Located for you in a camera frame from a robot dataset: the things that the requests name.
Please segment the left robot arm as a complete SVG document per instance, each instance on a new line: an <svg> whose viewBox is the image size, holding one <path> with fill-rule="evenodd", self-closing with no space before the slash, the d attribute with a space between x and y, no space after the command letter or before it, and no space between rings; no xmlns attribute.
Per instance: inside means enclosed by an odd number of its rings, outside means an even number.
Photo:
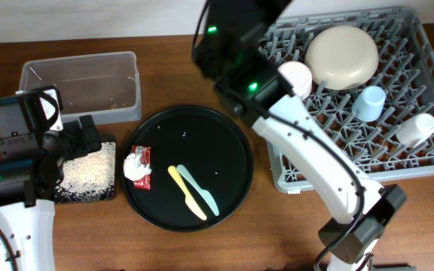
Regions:
<svg viewBox="0 0 434 271"><path fill-rule="evenodd" d="M63 164L102 148L93 118L63 123L53 85L0 98L0 270L53 270Z"/></svg>

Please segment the light blue plastic knife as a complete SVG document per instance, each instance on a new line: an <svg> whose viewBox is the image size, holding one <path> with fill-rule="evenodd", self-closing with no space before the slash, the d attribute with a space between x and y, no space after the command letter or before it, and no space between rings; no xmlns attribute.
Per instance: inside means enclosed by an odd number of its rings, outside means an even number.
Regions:
<svg viewBox="0 0 434 271"><path fill-rule="evenodd" d="M176 167L176 169L179 172L179 174L200 194L200 196L204 199L206 204L212 210L213 214L215 216L219 216L220 211L219 211L217 203L216 203L214 197L212 196L212 194L208 190L203 189L197 183L197 181L194 179L193 175L187 170L187 168L184 165L179 164Z"/></svg>

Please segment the yellow plastic knife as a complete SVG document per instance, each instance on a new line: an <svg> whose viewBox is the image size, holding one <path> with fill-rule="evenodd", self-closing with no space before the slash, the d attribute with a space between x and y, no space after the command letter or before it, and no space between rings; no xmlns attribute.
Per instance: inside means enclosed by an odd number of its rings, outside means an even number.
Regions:
<svg viewBox="0 0 434 271"><path fill-rule="evenodd" d="M191 195L191 192L188 190L186 184L184 183L180 173L178 172L175 166L169 166L167 169L168 173L174 180L174 182L179 186L180 190L185 195L185 204L191 210L191 212L196 215L202 221L207 220L207 216L204 214L203 210L197 204L196 200Z"/></svg>

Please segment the white tissue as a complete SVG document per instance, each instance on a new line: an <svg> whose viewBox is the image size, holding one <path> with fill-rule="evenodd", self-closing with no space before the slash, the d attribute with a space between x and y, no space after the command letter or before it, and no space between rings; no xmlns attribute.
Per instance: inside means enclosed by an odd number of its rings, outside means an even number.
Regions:
<svg viewBox="0 0 434 271"><path fill-rule="evenodd" d="M139 154L129 154L123 164L124 176L131 181L138 181L151 174L149 165L142 162L142 156Z"/></svg>

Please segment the light blue cup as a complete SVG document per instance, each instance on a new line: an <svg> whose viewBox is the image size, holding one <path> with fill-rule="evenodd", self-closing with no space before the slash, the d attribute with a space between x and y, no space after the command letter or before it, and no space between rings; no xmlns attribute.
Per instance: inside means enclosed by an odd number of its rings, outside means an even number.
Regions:
<svg viewBox="0 0 434 271"><path fill-rule="evenodd" d="M384 108L386 93L377 86L366 87L352 105L356 118L363 122L377 120Z"/></svg>

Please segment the white cup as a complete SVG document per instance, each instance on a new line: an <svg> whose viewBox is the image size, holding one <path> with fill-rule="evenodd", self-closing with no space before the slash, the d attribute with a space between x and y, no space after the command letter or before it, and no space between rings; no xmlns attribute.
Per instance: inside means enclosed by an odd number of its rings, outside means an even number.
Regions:
<svg viewBox="0 0 434 271"><path fill-rule="evenodd" d="M426 141L434 133L434 117L428 113L420 113L406 120L396 133L401 144L415 148Z"/></svg>

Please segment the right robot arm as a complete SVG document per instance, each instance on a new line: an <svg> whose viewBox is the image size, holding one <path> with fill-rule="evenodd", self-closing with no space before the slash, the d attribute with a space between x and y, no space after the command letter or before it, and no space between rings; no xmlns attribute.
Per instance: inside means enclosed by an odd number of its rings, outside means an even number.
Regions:
<svg viewBox="0 0 434 271"><path fill-rule="evenodd" d="M277 67L259 51L285 1L208 0L192 58L220 103L277 147L312 184L331 214L320 230L330 270L372 269L373 248L407 197L357 168L310 116Z"/></svg>

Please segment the white red wrapper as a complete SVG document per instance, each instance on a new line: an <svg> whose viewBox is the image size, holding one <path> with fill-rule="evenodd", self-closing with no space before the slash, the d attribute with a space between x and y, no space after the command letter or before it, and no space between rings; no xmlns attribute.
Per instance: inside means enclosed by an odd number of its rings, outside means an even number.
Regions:
<svg viewBox="0 0 434 271"><path fill-rule="evenodd" d="M133 181L133 185L137 190L150 190L151 189L151 148L146 146L134 145L132 152L136 158L136 177L138 179Z"/></svg>

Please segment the pink bowl with grains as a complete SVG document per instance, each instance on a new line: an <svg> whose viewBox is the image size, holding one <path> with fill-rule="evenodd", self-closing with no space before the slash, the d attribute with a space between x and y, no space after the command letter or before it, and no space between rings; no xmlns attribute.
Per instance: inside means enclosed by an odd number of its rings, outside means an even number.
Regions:
<svg viewBox="0 0 434 271"><path fill-rule="evenodd" d="M301 99L306 99L312 90L312 74L303 63L288 61L278 67L279 73L292 86L292 91Z"/></svg>

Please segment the large cream bowl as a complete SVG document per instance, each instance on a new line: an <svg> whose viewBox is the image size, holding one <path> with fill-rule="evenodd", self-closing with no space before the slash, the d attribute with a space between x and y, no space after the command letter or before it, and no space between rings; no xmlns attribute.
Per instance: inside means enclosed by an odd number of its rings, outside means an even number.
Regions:
<svg viewBox="0 0 434 271"><path fill-rule="evenodd" d="M355 26L334 26L310 43L304 64L316 84L330 90L348 90L368 81L379 63L377 45Z"/></svg>

